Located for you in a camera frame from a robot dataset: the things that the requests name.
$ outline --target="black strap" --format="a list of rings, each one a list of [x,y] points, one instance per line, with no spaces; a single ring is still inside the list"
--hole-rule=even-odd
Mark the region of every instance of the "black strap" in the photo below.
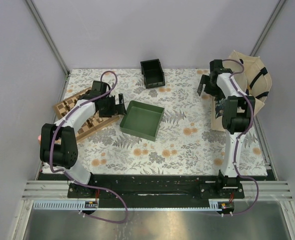
[[[260,98],[262,98],[262,97],[267,97],[268,94],[269,94],[269,92],[268,92],[268,91],[265,91],[265,92],[262,92],[261,94],[257,95],[256,98],[257,98],[257,99],[260,99]]]
[[[254,86],[254,84],[256,83],[256,81],[259,79],[259,77],[261,77],[262,75],[266,75],[266,74],[268,74],[268,70],[265,67],[263,67],[259,71],[259,73],[255,76],[255,78],[253,79],[253,81],[251,82],[251,84],[249,85],[249,87],[252,89],[253,86]]]

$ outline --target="green tray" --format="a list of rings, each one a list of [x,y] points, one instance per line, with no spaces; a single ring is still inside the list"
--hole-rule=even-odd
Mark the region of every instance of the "green tray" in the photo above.
[[[120,123],[123,133],[154,141],[164,114],[164,108],[150,104],[130,101]]]

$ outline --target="black container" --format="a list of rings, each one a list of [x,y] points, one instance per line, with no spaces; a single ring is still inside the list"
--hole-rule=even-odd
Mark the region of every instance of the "black container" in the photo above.
[[[159,59],[141,61],[141,69],[146,89],[165,86],[166,81]]]

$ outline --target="beige fabric bag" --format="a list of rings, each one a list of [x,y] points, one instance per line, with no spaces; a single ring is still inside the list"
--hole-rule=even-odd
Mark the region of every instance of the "beige fabric bag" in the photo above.
[[[248,95],[255,97],[254,115],[256,115],[265,105],[268,93],[272,87],[272,79],[266,70],[260,57],[247,56],[240,52],[233,51],[228,59],[241,62],[244,66],[244,72],[234,76],[235,81],[240,88]],[[224,61],[223,66],[232,69],[233,72],[239,72],[242,68],[233,61]],[[225,131],[222,126],[222,115],[225,99],[211,98],[211,128],[212,130]]]

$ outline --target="table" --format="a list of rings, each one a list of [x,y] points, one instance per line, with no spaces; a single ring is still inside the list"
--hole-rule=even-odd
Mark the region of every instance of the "table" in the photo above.
[[[73,69],[64,98],[100,80],[107,69]],[[225,154],[225,133],[211,130],[211,97],[197,94],[208,69],[164,69],[165,86],[146,89],[140,69],[112,69],[118,76],[113,95],[165,108],[156,141],[120,131],[120,122],[78,143],[78,161],[93,174],[217,175]],[[103,81],[114,82],[112,74]],[[241,150],[242,175],[266,176],[260,145],[252,128]],[[42,168],[50,173],[49,165]]]

